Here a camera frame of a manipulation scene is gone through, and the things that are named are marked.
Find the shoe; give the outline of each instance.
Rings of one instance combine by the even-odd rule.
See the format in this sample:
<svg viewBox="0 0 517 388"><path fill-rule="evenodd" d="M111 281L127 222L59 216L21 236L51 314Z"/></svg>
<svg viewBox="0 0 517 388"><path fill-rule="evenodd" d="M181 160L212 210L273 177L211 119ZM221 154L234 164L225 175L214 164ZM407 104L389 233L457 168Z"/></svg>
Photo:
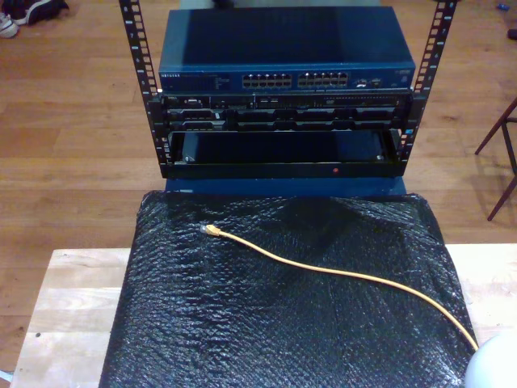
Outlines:
<svg viewBox="0 0 517 388"><path fill-rule="evenodd" d="M2 10L19 26L51 19L62 9L69 9L64 0L4 0L2 5Z"/></svg>
<svg viewBox="0 0 517 388"><path fill-rule="evenodd" d="M12 38L18 33L18 26L11 17L0 12L0 38Z"/></svg>

